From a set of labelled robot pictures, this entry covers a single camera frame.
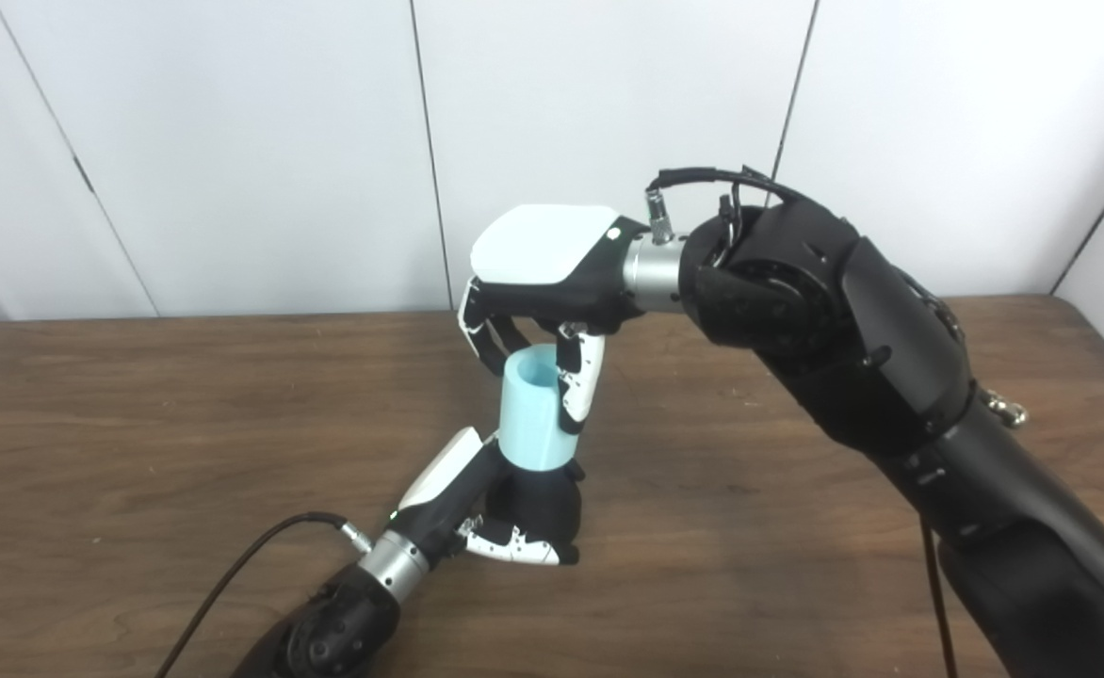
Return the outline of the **white and black left hand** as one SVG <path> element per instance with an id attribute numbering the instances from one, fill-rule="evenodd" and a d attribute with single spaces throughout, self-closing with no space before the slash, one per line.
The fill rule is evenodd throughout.
<path id="1" fill-rule="evenodd" d="M 526 469 L 506 458 L 495 435 L 459 430 L 420 472 L 385 528 L 431 568 L 464 551 L 519 565 L 573 566 L 582 480 L 577 460 Z"/>

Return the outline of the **white and black right hand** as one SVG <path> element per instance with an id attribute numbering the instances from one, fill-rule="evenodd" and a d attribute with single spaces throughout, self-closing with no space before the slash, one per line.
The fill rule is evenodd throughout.
<path id="1" fill-rule="evenodd" d="M 555 335 L 558 426 L 567 434 L 585 428 L 605 339 L 643 315 L 624 265 L 647 231 L 609 206 L 526 204 L 505 212 L 473 246 L 461 333 L 496 377 L 531 345 L 516 318 Z"/>

